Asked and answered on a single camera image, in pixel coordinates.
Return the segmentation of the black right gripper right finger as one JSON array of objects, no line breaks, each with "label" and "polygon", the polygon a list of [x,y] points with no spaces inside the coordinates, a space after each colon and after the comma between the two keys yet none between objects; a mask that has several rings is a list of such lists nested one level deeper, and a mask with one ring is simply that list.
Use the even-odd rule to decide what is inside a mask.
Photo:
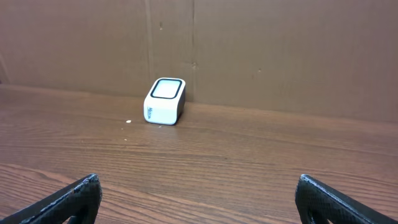
[{"label": "black right gripper right finger", "polygon": [[302,174],[295,191],[302,223],[397,224],[397,221],[313,177]]}]

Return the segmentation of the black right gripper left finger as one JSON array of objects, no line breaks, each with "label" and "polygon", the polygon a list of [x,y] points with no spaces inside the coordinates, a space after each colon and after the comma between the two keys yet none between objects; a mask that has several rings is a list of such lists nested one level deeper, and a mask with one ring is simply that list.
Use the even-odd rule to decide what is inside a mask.
[{"label": "black right gripper left finger", "polygon": [[52,195],[1,220],[1,224],[94,224],[102,199],[97,174],[56,191]]}]

